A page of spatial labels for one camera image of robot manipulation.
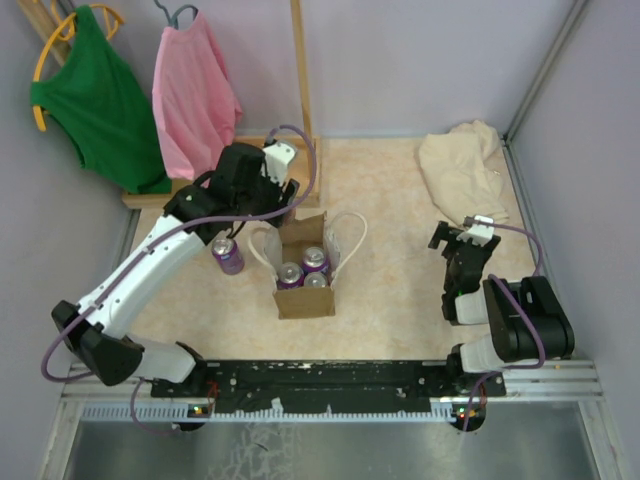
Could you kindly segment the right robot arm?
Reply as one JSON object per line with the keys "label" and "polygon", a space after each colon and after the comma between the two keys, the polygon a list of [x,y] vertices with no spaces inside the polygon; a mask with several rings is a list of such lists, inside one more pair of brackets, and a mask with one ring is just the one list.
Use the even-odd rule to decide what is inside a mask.
{"label": "right robot arm", "polygon": [[[498,230],[516,232],[537,250],[531,275],[509,281],[484,268],[499,246]],[[482,338],[456,345],[447,357],[447,384],[470,395],[492,374],[538,369],[546,361],[571,357],[573,328],[549,280],[542,274],[542,246],[529,231],[476,215],[461,227],[441,221],[428,247],[443,246],[446,261],[441,310],[453,326],[486,325]]]}

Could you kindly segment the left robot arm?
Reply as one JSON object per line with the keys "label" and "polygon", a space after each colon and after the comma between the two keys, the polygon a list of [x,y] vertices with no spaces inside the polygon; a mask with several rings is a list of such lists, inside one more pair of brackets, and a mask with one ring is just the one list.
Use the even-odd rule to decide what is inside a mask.
{"label": "left robot arm", "polygon": [[132,254],[77,303],[60,302],[52,319],[67,348],[106,386],[131,377],[173,383],[184,395],[201,394],[208,373],[180,344],[135,339],[134,320],[162,284],[236,222],[282,223],[299,189],[288,177],[296,148],[271,139],[262,148],[225,147],[213,171],[179,189]]}

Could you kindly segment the red soda can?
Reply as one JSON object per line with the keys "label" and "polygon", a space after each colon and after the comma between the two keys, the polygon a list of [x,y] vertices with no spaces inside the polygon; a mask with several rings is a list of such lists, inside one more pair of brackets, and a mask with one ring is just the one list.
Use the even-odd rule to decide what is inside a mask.
{"label": "red soda can", "polygon": [[293,223],[295,221],[295,219],[296,219],[296,210],[292,209],[285,215],[283,224],[284,225],[289,225],[289,224]]}

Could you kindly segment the purple soda can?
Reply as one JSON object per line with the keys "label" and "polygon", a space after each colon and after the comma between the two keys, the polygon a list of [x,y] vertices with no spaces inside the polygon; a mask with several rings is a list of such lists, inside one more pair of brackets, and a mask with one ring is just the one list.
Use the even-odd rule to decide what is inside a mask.
{"label": "purple soda can", "polygon": [[221,270],[227,275],[239,274],[244,269],[244,258],[233,238],[215,239],[211,253]]}

